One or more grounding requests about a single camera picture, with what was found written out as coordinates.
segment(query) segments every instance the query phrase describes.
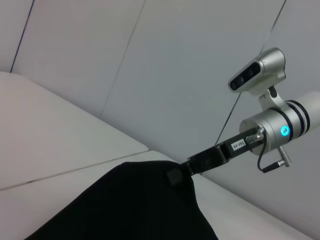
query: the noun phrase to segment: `blue led light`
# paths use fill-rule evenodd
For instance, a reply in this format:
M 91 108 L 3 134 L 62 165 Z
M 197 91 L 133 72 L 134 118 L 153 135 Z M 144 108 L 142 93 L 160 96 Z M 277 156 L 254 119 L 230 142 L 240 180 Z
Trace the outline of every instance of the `blue led light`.
M 288 126 L 283 126 L 281 128 L 281 134 L 282 136 L 287 136 L 290 133 L 290 128 Z

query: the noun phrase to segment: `table surface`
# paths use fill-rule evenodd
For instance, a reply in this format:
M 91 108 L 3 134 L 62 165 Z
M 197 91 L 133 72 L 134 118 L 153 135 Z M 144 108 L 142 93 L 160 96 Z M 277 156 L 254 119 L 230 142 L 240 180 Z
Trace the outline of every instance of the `table surface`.
M 26 78 L 0 72 L 0 190 L 146 146 Z
M 0 191 L 2 240 L 21 240 L 124 162 L 169 160 L 148 151 Z M 220 240 L 310 240 L 309 237 L 203 176 L 192 177 L 200 210 Z

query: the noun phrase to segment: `white wall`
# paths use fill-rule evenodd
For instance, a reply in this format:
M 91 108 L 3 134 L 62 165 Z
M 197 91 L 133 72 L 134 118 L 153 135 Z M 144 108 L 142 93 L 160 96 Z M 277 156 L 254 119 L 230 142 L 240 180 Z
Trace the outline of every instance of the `white wall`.
M 280 48 L 286 58 L 286 79 L 276 86 L 284 100 L 311 90 L 320 91 L 319 9 L 317 0 L 287 1 L 266 45 Z M 259 111 L 257 98 L 244 93 L 221 140 L 234 136 L 240 122 Z M 318 128 L 284 147 L 292 160 L 290 168 L 263 174 L 257 169 L 257 156 L 248 153 L 204 175 L 310 237 L 320 239 L 319 136 Z M 261 165 L 279 159 L 272 152 L 262 159 Z
M 13 72 L 99 117 L 144 0 L 39 0 Z
M 0 2 L 0 72 L 10 72 L 32 0 Z
M 181 162 L 212 147 L 282 4 L 147 0 L 101 119 Z
M 14 72 L 97 117 L 107 100 L 102 120 L 184 161 L 216 142 L 237 98 L 227 81 L 260 51 L 282 3 L 146 0 L 131 39 L 142 0 L 37 1 Z M 319 87 L 319 7 L 288 1 L 267 44 L 286 55 L 287 80 L 278 86 L 285 99 Z M 257 99 L 243 94 L 221 140 L 259 110 Z M 257 158 L 246 154 L 205 175 L 320 238 L 319 133 L 288 144 L 290 169 L 261 174 Z M 270 153 L 263 164 L 278 158 Z

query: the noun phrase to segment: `black fabric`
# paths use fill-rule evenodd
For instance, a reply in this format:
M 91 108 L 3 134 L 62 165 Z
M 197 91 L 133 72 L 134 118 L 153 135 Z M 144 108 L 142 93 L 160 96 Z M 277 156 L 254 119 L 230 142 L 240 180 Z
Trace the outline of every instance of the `black fabric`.
M 115 167 L 26 239 L 217 240 L 217 237 L 198 207 L 192 178 L 177 163 L 148 161 Z

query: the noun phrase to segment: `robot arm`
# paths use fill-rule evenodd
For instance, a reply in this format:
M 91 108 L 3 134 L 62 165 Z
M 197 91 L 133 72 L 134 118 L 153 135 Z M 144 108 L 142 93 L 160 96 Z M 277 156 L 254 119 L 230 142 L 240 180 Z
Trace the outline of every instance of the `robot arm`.
M 283 101 L 274 86 L 286 78 L 285 64 L 283 53 L 272 48 L 255 57 L 231 78 L 228 85 L 232 92 L 259 95 L 262 112 L 243 120 L 239 135 L 191 156 L 183 163 L 191 175 L 226 164 L 247 151 L 259 156 L 258 168 L 264 173 L 291 165 L 283 145 L 320 125 L 320 92 Z M 261 169 L 263 154 L 274 149 L 282 159 Z

